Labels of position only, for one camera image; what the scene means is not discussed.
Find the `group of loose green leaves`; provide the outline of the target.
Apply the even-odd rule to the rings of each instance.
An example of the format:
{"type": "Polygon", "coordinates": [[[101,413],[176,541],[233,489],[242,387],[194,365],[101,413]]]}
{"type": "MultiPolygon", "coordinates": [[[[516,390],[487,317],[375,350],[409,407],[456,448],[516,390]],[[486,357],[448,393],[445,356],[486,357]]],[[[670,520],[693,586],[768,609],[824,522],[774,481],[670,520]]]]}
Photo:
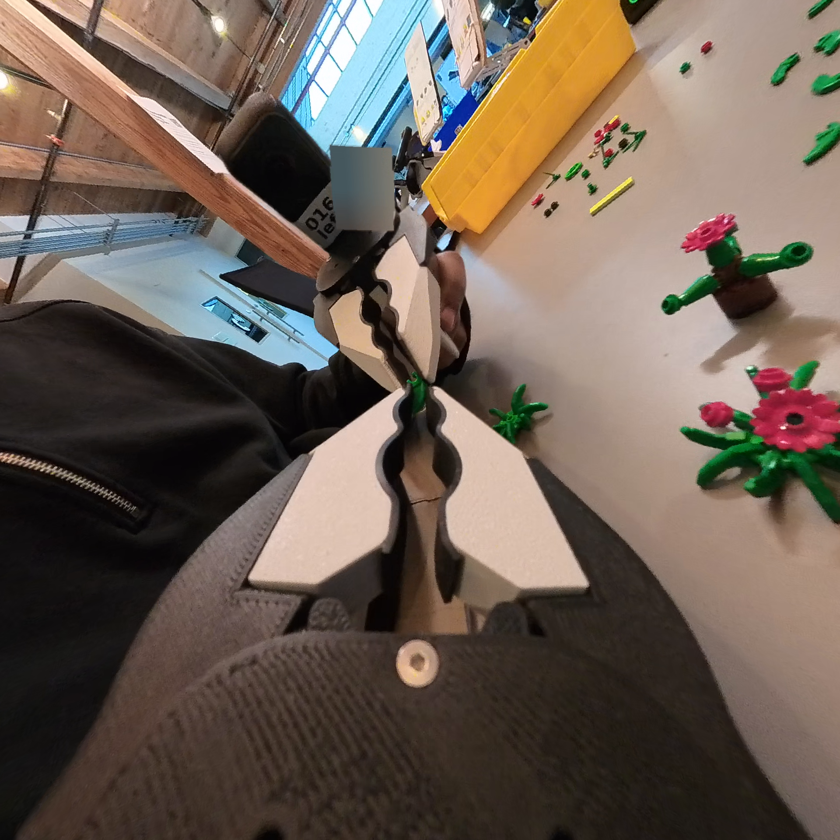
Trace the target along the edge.
{"type": "MultiPolygon", "coordinates": [[[[834,1],[814,2],[806,12],[806,19],[813,20],[822,15],[834,1]]],[[[815,56],[829,58],[838,54],[839,50],[839,29],[824,32],[814,43],[812,53],[815,56]]],[[[784,83],[791,71],[802,61],[802,54],[794,52],[783,58],[780,64],[773,70],[770,77],[770,84],[776,88],[784,83]]],[[[826,97],[839,90],[839,72],[821,73],[811,84],[811,93],[815,97],[826,97]]],[[[802,162],[806,167],[814,165],[828,154],[830,154],[839,143],[839,122],[829,122],[824,129],[819,131],[813,140],[812,147],[804,155],[802,162]]]]}

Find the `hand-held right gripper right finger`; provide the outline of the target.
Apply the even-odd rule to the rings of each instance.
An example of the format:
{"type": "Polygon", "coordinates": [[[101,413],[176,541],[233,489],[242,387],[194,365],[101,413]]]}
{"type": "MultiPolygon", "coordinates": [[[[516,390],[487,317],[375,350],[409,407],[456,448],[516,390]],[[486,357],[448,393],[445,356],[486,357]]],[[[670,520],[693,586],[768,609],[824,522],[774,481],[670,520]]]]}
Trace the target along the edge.
{"type": "Polygon", "coordinates": [[[427,397],[437,510],[435,579],[445,602],[582,595],[589,582],[526,456],[442,389],[427,397]]]}

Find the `green spiky plant base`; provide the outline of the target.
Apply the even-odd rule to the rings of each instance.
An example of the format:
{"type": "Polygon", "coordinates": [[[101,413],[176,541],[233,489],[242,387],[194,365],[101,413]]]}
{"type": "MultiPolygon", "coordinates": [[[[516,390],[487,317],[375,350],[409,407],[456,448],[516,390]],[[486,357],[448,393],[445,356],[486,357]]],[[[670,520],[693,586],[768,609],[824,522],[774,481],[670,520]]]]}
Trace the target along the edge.
{"type": "Polygon", "coordinates": [[[527,402],[527,387],[526,383],[522,383],[515,389],[507,411],[495,407],[489,409],[489,414],[497,418],[492,428],[512,445],[517,443],[520,433],[532,429],[535,414],[550,409],[550,405],[545,402],[527,402]]]}

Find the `person's left hand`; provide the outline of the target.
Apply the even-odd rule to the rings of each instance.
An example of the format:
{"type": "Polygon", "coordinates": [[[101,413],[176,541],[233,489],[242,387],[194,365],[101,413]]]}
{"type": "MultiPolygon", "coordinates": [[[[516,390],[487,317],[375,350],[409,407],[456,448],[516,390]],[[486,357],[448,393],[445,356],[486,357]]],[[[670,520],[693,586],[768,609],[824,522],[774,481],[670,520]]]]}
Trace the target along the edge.
{"type": "Polygon", "coordinates": [[[441,330],[462,347],[470,331],[465,261],[457,251],[445,251],[433,254],[431,267],[440,289],[441,330]]]}

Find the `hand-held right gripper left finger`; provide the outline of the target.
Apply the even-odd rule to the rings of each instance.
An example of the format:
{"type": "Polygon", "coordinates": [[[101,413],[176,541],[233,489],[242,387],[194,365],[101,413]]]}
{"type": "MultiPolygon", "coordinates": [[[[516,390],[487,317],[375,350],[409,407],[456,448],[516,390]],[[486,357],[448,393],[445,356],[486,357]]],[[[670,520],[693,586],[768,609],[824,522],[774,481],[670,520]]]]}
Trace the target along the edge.
{"type": "Polygon", "coordinates": [[[365,611],[382,592],[382,562],[400,521],[394,457],[411,391],[393,392],[312,450],[248,575],[260,590],[339,600],[365,611]]]}

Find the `person's left forearm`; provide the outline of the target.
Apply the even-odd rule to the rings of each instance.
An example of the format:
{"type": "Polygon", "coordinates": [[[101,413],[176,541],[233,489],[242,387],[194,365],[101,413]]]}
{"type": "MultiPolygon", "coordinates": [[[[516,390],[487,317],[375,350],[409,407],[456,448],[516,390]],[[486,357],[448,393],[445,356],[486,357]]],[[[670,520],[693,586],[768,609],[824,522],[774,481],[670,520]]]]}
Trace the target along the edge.
{"type": "Polygon", "coordinates": [[[312,452],[392,394],[340,351],[325,367],[297,376],[294,384],[292,408],[282,422],[290,456],[312,452]]]}

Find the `lime green flat tile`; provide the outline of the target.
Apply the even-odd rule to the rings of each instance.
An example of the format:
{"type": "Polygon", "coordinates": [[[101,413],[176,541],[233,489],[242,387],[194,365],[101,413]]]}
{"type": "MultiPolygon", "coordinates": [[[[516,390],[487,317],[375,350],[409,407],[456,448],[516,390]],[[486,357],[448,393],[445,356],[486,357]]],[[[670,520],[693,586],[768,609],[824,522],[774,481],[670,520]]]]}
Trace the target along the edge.
{"type": "Polygon", "coordinates": [[[589,214],[591,217],[601,213],[604,209],[612,205],[615,200],[626,194],[635,185],[635,180],[632,176],[626,178],[621,184],[605,194],[600,200],[593,204],[590,208],[589,214]]]}

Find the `black angled panel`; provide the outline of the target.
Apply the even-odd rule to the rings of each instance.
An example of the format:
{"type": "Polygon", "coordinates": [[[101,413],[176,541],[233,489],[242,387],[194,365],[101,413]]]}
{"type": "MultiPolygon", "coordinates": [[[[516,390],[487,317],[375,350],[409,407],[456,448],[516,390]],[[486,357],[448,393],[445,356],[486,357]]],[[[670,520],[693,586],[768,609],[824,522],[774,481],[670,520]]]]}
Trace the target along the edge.
{"type": "Polygon", "coordinates": [[[315,279],[271,259],[222,273],[219,278],[252,297],[299,312],[310,319],[314,317],[314,299],[318,293],[315,279]]]}

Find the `pink flower on brown stem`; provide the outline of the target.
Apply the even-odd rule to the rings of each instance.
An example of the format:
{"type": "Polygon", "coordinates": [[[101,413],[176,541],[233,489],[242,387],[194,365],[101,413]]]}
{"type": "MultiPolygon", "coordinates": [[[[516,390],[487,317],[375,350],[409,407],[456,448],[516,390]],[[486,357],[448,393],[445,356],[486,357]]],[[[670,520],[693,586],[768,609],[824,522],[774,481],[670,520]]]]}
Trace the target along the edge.
{"type": "Polygon", "coordinates": [[[672,316],[705,298],[713,298],[731,321],[748,318],[774,304],[779,293],[771,275],[806,265],[814,254],[804,241],[794,241],[780,250],[745,255],[737,239],[739,225],[733,213],[720,213],[703,220],[683,238],[686,254],[701,253],[708,273],[680,294],[667,295],[661,311],[672,316]]]}

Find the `white printed banner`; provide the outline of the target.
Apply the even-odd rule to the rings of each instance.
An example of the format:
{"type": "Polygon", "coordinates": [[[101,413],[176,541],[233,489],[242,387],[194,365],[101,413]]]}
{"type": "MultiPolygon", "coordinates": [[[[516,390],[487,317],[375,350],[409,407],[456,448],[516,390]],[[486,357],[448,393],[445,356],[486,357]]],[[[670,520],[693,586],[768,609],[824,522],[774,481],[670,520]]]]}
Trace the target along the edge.
{"type": "Polygon", "coordinates": [[[477,1],[442,1],[460,86],[476,82],[487,61],[485,23],[477,1]]]}
{"type": "Polygon", "coordinates": [[[426,146],[443,126],[444,117],[422,23],[416,24],[406,43],[404,61],[418,137],[426,146]]]}

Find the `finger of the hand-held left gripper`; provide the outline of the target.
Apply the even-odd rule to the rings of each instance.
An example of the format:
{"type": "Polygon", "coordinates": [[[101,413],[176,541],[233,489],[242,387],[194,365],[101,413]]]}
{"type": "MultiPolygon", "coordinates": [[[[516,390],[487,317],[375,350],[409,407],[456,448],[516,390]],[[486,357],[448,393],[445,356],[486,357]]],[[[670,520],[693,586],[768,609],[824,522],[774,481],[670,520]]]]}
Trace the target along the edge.
{"type": "Polygon", "coordinates": [[[385,287],[382,309],[396,346],[425,382],[434,382],[440,356],[438,281],[407,236],[384,252],[375,278],[385,287]]]}
{"type": "Polygon", "coordinates": [[[406,379],[400,378],[383,349],[375,344],[373,326],[362,318],[363,303],[363,292],[352,290],[338,297],[329,307],[338,347],[355,366],[388,392],[403,391],[406,379]]]}

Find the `green bush with pink flowers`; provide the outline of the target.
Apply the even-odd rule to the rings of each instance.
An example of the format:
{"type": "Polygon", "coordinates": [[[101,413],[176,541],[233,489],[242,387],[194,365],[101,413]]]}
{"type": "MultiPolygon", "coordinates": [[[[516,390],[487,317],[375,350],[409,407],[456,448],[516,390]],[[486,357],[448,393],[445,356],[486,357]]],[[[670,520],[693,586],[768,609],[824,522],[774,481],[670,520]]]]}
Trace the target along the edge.
{"type": "Polygon", "coordinates": [[[722,401],[701,404],[699,416],[707,429],[680,429],[684,438],[716,451],[698,469],[698,487],[707,489],[734,469],[752,470],[743,488],[751,497],[766,498],[781,492],[793,476],[838,523],[838,496],[821,469],[839,470],[839,408],[837,400],[811,388],[819,367],[817,360],[792,373],[750,366],[745,372],[759,400],[749,413],[722,401]]]}

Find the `yellow plastic bin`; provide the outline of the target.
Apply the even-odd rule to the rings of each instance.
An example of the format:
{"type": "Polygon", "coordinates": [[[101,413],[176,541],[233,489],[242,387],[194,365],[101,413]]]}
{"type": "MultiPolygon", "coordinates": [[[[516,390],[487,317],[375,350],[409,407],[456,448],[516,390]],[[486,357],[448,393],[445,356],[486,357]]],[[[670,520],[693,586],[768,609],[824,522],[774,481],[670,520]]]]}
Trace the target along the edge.
{"type": "Polygon", "coordinates": [[[636,50],[618,1],[560,1],[423,184],[437,217],[484,232],[636,50]]]}

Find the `wooden support column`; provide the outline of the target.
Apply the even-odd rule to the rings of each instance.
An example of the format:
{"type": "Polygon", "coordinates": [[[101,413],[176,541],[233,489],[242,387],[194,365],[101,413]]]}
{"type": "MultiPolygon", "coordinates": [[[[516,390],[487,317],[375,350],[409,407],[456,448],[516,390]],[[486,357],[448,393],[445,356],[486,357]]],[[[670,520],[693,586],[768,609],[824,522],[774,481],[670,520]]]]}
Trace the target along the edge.
{"type": "Polygon", "coordinates": [[[327,253],[223,171],[168,111],[135,94],[29,2],[1,7],[4,49],[277,263],[306,277],[319,273],[327,253]]]}

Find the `pile of small flower bricks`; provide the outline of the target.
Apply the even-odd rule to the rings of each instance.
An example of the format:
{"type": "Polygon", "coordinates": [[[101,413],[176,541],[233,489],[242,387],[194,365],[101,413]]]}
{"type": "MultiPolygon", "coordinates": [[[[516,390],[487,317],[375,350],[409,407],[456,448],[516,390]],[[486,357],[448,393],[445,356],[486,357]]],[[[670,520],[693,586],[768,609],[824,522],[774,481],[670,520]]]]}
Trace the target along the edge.
{"type": "MultiPolygon", "coordinates": [[[[645,129],[635,130],[632,125],[621,119],[619,114],[613,116],[593,133],[592,149],[588,153],[588,161],[599,161],[603,170],[607,170],[620,154],[636,151],[647,136],[645,129]]],[[[559,181],[570,182],[581,178],[589,196],[598,192],[597,184],[592,181],[592,170],[582,161],[575,162],[566,172],[546,172],[549,183],[530,202],[531,207],[540,207],[547,201],[547,191],[559,181]]]]}

